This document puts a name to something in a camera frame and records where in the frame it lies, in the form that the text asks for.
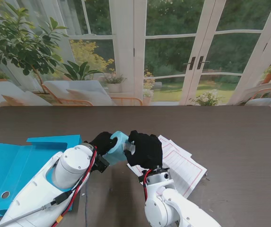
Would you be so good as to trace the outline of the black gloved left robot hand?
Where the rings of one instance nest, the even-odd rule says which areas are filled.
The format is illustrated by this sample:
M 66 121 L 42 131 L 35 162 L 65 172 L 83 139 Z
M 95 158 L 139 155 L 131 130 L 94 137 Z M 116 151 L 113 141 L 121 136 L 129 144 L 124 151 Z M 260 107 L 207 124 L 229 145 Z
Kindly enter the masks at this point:
M 104 131 L 98 134 L 89 144 L 96 147 L 97 153 L 103 156 L 117 143 L 117 138 L 112 139 L 111 136 L 111 133 Z

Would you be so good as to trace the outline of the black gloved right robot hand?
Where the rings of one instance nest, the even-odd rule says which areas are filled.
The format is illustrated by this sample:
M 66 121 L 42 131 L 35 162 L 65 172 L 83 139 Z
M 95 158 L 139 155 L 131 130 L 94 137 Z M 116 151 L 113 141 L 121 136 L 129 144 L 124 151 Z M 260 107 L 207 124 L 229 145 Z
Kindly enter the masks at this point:
M 130 132 L 128 142 L 133 142 L 135 146 L 133 154 L 128 150 L 124 151 L 130 166 L 139 165 L 142 168 L 152 170 L 162 167 L 162 143 L 156 135 L 133 130 Z

